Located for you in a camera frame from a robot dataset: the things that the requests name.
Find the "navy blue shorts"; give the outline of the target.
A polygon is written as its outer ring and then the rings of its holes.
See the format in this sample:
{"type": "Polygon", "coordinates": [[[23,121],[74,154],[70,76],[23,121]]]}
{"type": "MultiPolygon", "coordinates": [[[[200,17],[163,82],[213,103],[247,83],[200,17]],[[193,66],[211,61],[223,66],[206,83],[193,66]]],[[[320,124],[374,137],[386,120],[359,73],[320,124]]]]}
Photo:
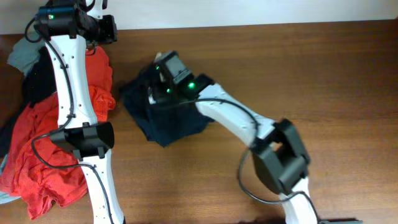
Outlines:
{"type": "Polygon", "coordinates": [[[193,105],[171,108],[150,104],[148,90],[158,82],[159,72],[150,64],[119,88],[124,107],[148,141],[167,147],[179,139],[201,133],[214,121],[200,114],[193,105]]]}

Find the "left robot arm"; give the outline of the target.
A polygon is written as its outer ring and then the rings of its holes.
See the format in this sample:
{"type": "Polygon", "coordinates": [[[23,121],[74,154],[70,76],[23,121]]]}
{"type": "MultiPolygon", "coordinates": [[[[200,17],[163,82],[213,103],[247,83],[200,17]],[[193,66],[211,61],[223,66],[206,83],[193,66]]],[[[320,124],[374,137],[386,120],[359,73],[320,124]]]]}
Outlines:
{"type": "Polygon", "coordinates": [[[91,199],[94,223],[125,223],[111,170],[114,131],[97,119],[86,75],[89,44],[117,40],[107,1],[48,1],[34,17],[34,29],[45,42],[58,95],[58,128],[47,133],[51,142],[77,160],[91,199]]]}

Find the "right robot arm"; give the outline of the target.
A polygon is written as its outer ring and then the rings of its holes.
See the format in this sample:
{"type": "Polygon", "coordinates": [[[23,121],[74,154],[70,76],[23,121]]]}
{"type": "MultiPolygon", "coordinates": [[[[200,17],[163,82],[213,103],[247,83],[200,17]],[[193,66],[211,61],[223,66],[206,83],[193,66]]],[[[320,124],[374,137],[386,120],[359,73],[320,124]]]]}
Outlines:
{"type": "Polygon", "coordinates": [[[257,178],[278,195],[285,222],[290,224],[323,223],[309,194],[310,156],[293,123],[275,121],[244,106],[229,95],[219,83],[193,72],[176,51],[157,53],[151,67],[159,82],[149,87],[149,103],[159,108],[189,106],[233,133],[247,147],[238,166],[238,175],[251,157],[257,178]]]}

